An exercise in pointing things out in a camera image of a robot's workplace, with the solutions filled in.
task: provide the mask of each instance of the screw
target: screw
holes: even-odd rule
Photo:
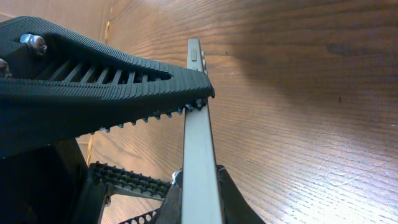
[[[23,34],[19,39],[19,42],[27,44],[35,56],[42,57],[47,50],[47,45],[45,44],[43,37],[38,35]]]
[[[5,79],[12,78],[12,74],[10,73],[10,68],[8,67],[8,63],[0,58],[0,77]]]
[[[109,207],[111,205],[111,197],[107,196],[105,199],[105,207]]]

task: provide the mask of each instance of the metal bolt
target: metal bolt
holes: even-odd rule
[[[19,42],[25,43],[35,56],[42,57],[47,50],[43,37],[32,34],[23,34]]]
[[[10,68],[8,63],[0,58],[0,78],[10,79],[12,74],[10,73]]]
[[[111,197],[107,196],[105,199],[105,207],[109,207],[111,205]]]

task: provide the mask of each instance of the slotted vent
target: slotted vent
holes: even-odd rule
[[[86,62],[66,60],[52,62],[34,79],[117,85],[154,82],[170,78],[169,74],[146,74],[143,70],[127,71],[114,67],[103,67],[102,65],[90,65]]]

